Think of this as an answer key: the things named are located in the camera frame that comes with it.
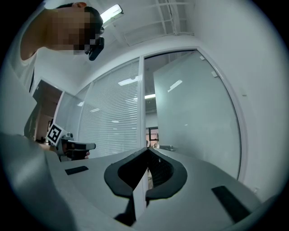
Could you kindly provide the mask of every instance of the ceiling light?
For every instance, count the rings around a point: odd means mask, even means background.
[[[130,83],[134,83],[134,82],[136,82],[136,81],[138,81],[138,80],[139,80],[139,76],[135,76],[134,79],[132,79],[132,78],[130,78],[130,79],[125,79],[125,80],[120,81],[118,84],[119,84],[120,86],[123,86],[123,85],[127,85],[127,84],[130,84]]]
[[[104,11],[100,17],[103,19],[103,23],[106,23],[111,18],[117,16],[118,14],[122,13],[122,9],[119,5],[114,5],[108,10]]]
[[[145,99],[155,98],[155,94],[144,96]]]
[[[96,111],[99,111],[99,108],[92,109],[90,112],[96,112]]]
[[[175,82],[172,86],[170,86],[170,89],[168,90],[168,92],[170,92],[171,90],[173,90],[175,87],[177,87],[178,85],[180,85],[182,83],[181,80],[178,80],[177,82]]]
[[[80,102],[77,106],[83,106],[84,102]]]

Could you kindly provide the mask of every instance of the window blind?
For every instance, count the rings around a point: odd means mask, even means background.
[[[93,142],[91,157],[137,148],[139,59],[92,82],[83,106],[79,140]]]

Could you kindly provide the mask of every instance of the doorway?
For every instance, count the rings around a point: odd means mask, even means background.
[[[146,143],[148,148],[159,148],[158,113],[154,88],[154,72],[187,53],[189,53],[189,51],[172,52],[150,57],[144,61],[145,126]]]
[[[41,80],[33,94],[36,100],[32,114],[24,129],[24,135],[38,143],[48,145],[48,130],[53,123],[54,114],[62,91]]]

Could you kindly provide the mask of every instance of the black rectangular panel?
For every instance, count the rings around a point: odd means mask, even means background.
[[[235,223],[250,214],[250,212],[225,186],[213,188],[212,191]]]
[[[79,173],[79,172],[82,172],[82,171],[85,171],[85,170],[88,170],[88,168],[86,166],[80,166],[80,167],[77,167],[77,168],[66,169],[65,171],[66,171],[67,175],[71,175],[71,174]]]

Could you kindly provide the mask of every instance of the glass door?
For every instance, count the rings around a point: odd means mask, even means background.
[[[221,79],[198,51],[154,72],[159,145],[210,162],[234,178],[240,165],[236,114]]]

